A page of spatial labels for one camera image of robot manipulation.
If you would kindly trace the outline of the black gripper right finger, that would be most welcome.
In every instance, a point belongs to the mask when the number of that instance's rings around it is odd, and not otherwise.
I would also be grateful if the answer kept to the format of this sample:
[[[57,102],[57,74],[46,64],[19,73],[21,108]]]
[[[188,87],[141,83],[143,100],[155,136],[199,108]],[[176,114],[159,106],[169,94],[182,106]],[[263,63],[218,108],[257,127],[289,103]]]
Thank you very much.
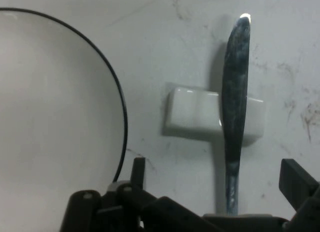
[[[292,219],[283,226],[285,232],[320,230],[320,183],[294,159],[283,159],[279,190],[294,208]]]

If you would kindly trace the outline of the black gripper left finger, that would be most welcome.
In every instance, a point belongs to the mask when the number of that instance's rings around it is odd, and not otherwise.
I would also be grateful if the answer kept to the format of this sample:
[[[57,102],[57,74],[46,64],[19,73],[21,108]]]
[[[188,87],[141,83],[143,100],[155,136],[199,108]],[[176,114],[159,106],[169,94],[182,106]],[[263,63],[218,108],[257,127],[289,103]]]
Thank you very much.
[[[146,159],[136,157],[130,180],[114,182],[106,193],[73,193],[62,232],[206,232],[207,222],[168,197],[143,189]]]

